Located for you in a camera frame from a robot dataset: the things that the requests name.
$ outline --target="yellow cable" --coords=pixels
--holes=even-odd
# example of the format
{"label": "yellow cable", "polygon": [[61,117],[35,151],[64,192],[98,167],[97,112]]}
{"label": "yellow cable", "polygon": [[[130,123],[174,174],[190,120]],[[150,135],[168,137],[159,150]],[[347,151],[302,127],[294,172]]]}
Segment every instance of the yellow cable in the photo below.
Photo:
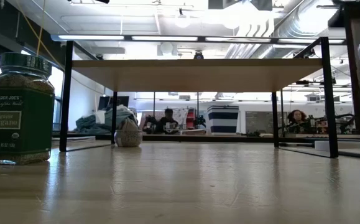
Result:
{"label": "yellow cable", "polygon": [[[18,0],[16,0],[17,2],[17,5],[18,5],[18,8],[21,12],[21,14],[24,16],[25,20],[26,20],[26,23],[28,23],[30,29],[32,30],[33,34],[36,36],[37,38],[37,33],[35,31],[35,29],[33,29],[32,25],[30,24],[28,18],[25,16],[25,13],[24,11],[22,10],[22,7],[21,5],[19,4]],[[40,43],[42,44],[42,46],[44,47],[44,49],[47,51],[48,55],[54,60],[54,62],[63,70],[65,71],[64,67],[58,62],[58,60],[51,54],[51,52],[47,49],[47,47],[44,45],[43,41],[40,41]]]}
{"label": "yellow cable", "polygon": [[44,26],[44,13],[45,13],[45,0],[43,1],[42,25],[40,26],[39,41],[37,42],[36,57],[39,56],[40,41],[42,41],[42,33],[43,33],[43,26]]}

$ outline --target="striped box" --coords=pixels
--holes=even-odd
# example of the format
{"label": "striped box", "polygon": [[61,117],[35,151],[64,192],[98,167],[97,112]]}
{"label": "striped box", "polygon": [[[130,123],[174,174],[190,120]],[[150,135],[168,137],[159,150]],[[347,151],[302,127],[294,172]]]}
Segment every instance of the striped box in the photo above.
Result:
{"label": "striped box", "polygon": [[238,124],[238,106],[210,106],[207,109],[210,131],[213,135],[235,135]]}

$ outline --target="trader joe's label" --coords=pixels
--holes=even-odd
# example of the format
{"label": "trader joe's label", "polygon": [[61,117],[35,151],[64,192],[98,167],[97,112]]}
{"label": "trader joe's label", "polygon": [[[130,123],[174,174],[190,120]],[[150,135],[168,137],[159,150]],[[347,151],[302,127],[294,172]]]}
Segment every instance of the trader joe's label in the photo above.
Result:
{"label": "trader joe's label", "polygon": [[0,129],[20,129],[21,111],[0,111]]}
{"label": "trader joe's label", "polygon": [[54,95],[28,88],[0,88],[0,153],[51,149]]}

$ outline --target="electronic equipment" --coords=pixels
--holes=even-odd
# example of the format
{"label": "electronic equipment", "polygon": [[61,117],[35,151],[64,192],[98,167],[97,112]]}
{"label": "electronic equipment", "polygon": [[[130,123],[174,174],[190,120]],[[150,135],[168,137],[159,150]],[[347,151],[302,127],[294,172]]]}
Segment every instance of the electronic equipment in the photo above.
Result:
{"label": "electronic equipment", "polygon": [[[98,110],[103,110],[105,108],[112,108],[113,97],[112,96],[101,96],[99,98]],[[129,107],[129,97],[128,96],[118,96],[118,103],[116,106],[123,105]]]}
{"label": "electronic equipment", "polygon": [[195,53],[195,56],[193,57],[193,59],[205,59],[205,58],[204,58],[202,52],[197,51],[197,52]]}

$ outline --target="light wood surface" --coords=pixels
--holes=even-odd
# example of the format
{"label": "light wood surface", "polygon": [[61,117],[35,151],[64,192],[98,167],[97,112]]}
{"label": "light wood surface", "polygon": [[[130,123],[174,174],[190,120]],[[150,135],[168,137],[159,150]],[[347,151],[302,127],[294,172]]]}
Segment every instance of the light wood surface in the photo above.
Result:
{"label": "light wood surface", "polygon": [[360,159],[147,142],[0,166],[0,223],[360,223]]}
{"label": "light wood surface", "polygon": [[321,69],[321,60],[74,60],[73,69],[116,91],[273,92]]}

